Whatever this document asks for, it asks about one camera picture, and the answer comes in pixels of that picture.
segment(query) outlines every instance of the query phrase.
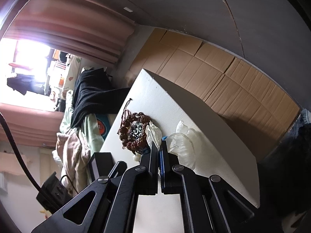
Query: black box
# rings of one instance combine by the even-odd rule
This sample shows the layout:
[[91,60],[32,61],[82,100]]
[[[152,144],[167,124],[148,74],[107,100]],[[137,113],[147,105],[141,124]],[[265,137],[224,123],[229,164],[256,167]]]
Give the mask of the black box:
[[110,152],[95,152],[89,160],[89,170],[92,182],[100,176],[108,176],[114,166]]

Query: plastic bag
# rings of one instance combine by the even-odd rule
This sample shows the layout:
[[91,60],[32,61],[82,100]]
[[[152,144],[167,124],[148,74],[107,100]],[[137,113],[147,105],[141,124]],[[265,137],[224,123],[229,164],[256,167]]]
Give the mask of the plastic bag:
[[176,133],[168,136],[166,139],[167,151],[177,155],[181,165],[190,169],[195,168],[195,146],[200,149],[200,138],[194,129],[189,129],[188,126],[180,121],[176,127]]
[[155,126],[151,121],[149,125],[146,127],[146,135],[147,135],[147,144],[149,147],[152,147],[152,142],[155,143],[155,146],[159,149],[162,141],[162,132],[161,130]]

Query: black blanket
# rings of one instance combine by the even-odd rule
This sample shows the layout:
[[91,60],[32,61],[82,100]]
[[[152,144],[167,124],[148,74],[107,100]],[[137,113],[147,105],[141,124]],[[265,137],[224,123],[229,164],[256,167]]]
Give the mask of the black blanket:
[[103,68],[84,71],[73,93],[71,128],[81,127],[88,114],[117,114],[130,88],[114,89]]

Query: orange object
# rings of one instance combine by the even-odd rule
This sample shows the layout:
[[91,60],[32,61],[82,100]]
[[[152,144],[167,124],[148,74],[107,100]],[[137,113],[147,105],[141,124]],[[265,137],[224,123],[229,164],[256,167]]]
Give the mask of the orange object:
[[106,128],[105,128],[105,125],[102,123],[102,121],[97,120],[97,126],[98,126],[98,129],[99,129],[100,135],[102,136],[103,134],[105,134]]
[[31,71],[33,69],[33,68],[29,67],[29,66],[17,64],[17,63],[14,63],[14,62],[9,63],[9,65],[11,67],[21,68],[21,69],[24,69],[24,70],[27,70],[27,71]]
[[64,85],[64,80],[65,78],[62,76],[60,77],[60,80],[59,80],[59,86],[62,87]]

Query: metal screw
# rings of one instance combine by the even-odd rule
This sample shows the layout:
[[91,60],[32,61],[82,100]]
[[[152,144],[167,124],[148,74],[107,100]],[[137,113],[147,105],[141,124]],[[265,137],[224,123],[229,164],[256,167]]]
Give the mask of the metal screw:
[[142,165],[139,165],[139,166],[136,166],[135,170],[137,172],[144,172],[146,170],[146,167],[142,166]]
[[220,181],[220,177],[219,177],[218,175],[212,175],[212,176],[211,176],[211,180],[212,180],[213,182],[219,182],[219,181]]
[[175,166],[173,166],[173,168],[174,168],[175,171],[178,171],[178,172],[183,170],[183,166],[182,165],[175,165]]
[[98,178],[98,182],[101,184],[106,184],[109,181],[109,177],[108,176],[100,176]]

